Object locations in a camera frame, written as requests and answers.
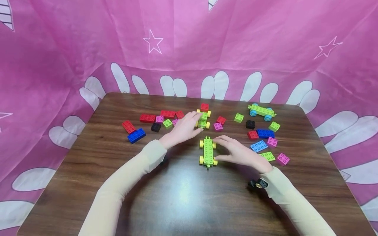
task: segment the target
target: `lego wheel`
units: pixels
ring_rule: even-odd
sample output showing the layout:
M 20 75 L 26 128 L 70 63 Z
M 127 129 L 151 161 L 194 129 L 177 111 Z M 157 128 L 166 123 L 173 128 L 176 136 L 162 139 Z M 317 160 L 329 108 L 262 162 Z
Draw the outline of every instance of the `lego wheel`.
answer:
M 268 116 L 268 115 L 266 115 L 266 116 L 264 117 L 264 120 L 265 120 L 265 121 L 271 121 L 271 120 L 272 120 L 272 116 Z

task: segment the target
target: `lime green lego brick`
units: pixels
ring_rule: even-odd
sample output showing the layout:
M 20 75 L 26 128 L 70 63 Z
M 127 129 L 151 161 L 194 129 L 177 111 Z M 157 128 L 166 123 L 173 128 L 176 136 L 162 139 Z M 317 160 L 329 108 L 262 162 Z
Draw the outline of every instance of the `lime green lego brick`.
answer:
M 170 127 L 173 126 L 173 123 L 172 123 L 172 121 L 171 121 L 170 119 L 167 119 L 167 120 L 163 121 L 163 125 L 164 125 L 167 129 L 169 129 Z
M 260 156 L 264 157 L 267 161 L 271 162 L 274 161 L 276 158 L 273 156 L 272 152 L 269 151 L 267 153 L 261 153 Z
M 281 127 L 280 124 L 276 123 L 276 122 L 272 122 L 272 124 L 270 124 L 270 126 L 268 127 L 270 130 L 274 131 L 274 132 L 277 132 L 277 130 Z
M 244 116 L 242 114 L 236 113 L 234 121 L 241 123 L 244 119 Z

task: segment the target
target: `left hand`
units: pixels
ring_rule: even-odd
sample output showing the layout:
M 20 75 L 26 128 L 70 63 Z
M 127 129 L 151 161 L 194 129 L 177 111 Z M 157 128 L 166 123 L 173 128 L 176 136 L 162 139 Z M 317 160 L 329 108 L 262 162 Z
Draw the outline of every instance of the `left hand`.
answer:
M 203 129 L 193 129 L 195 127 L 195 123 L 201 116 L 202 113 L 196 111 L 189 112 L 184 116 L 184 118 L 177 122 L 176 126 L 171 132 L 165 134 L 163 137 L 161 137 L 161 139 L 159 139 L 160 143 L 165 149 L 170 149 L 179 143 L 197 136 L 203 131 Z

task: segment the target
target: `white star outline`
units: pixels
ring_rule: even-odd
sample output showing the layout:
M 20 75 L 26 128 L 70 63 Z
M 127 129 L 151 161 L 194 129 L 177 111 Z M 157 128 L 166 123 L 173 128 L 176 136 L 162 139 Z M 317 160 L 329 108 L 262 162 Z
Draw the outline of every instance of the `white star outline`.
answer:
M 340 42 L 340 43 L 335 43 L 336 38 L 337 38 L 337 36 L 335 36 L 335 37 L 331 40 L 331 42 L 329 42 L 327 45 L 319 46 L 319 48 L 320 48 L 320 52 L 316 55 L 316 57 L 314 58 L 314 60 L 315 60 L 316 58 L 320 57 L 321 55 L 325 55 L 325 57 L 328 57 L 329 54 L 331 53 L 332 49 L 334 49 L 334 48 L 337 47 L 338 45 L 342 44 L 342 42 Z M 333 48 L 331 48 L 331 49 L 328 51 L 328 53 L 322 53 L 323 48 L 329 46 L 331 43 L 332 43 Z
M 13 115 L 13 113 L 0 112 L 0 119 L 3 119 L 5 117 L 11 116 L 11 115 Z
M 156 46 L 158 46 L 158 48 L 155 48 L 155 47 L 152 47 L 152 49 L 151 49 L 151 44 L 150 44 L 150 42 L 149 42 L 149 40 L 151 39 L 151 35 L 152 35 L 152 37 L 154 38 L 154 39 L 160 39 L 160 41 L 156 44 Z M 161 41 L 163 40 L 163 38 L 155 38 L 155 36 L 153 35 L 153 33 L 152 33 L 152 30 L 150 29 L 150 36 L 149 36 L 149 38 L 143 38 L 146 42 L 148 42 L 148 49 L 149 49 L 149 52 L 148 53 L 151 53 L 152 52 L 152 50 L 156 50 L 157 52 L 159 52 L 160 54 L 161 54 L 161 51 L 160 51 L 160 47 L 159 47 L 159 43 L 161 43 Z

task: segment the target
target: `light blue lego brick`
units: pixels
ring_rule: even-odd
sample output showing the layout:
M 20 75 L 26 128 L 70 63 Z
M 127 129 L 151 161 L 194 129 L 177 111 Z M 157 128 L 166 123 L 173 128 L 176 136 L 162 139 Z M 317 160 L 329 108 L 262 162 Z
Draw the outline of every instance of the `light blue lego brick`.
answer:
M 251 149 L 252 149 L 254 152 L 257 153 L 257 152 L 259 152 L 259 151 L 262 151 L 262 150 L 268 148 L 268 145 L 266 145 L 266 143 L 265 143 L 263 140 L 261 140 L 261 141 L 255 143 L 255 144 L 252 144 L 250 147 L 251 147 Z

